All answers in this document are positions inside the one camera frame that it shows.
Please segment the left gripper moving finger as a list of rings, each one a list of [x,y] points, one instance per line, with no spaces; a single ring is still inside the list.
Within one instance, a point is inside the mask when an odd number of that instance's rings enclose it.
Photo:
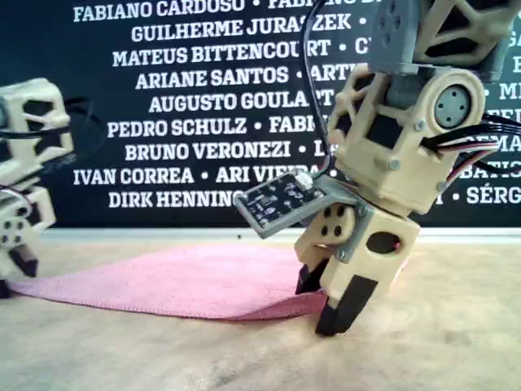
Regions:
[[[1,278],[37,275],[38,258],[33,249],[37,236],[27,219],[7,219],[1,224]]]

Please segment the right gripper fixed finger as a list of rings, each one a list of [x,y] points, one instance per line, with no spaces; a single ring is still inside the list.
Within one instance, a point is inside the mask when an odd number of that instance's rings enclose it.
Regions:
[[[338,303],[333,308],[325,304],[316,326],[319,336],[335,336],[345,333],[363,311],[373,295],[378,282],[354,275]]]

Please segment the left gripper beige body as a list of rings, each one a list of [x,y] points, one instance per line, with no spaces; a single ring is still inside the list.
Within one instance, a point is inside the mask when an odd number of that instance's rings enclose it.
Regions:
[[[1,195],[1,224],[7,219],[27,219],[38,238],[55,223],[55,212],[47,189],[32,187],[23,196]]]

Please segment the right gripper beige body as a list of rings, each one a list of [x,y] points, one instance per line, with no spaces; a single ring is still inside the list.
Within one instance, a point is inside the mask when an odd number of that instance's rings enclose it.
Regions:
[[[355,214],[352,234],[335,250],[325,269],[325,291],[344,292],[352,277],[378,283],[375,291],[385,292],[397,277],[420,232],[408,219],[368,208]]]

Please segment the right gripper moving finger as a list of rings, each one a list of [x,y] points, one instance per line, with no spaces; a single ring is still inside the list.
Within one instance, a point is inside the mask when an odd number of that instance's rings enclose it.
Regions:
[[[308,224],[295,243],[302,264],[296,294],[316,292],[320,278],[335,250],[352,234],[356,213],[351,205],[336,203],[324,208]]]

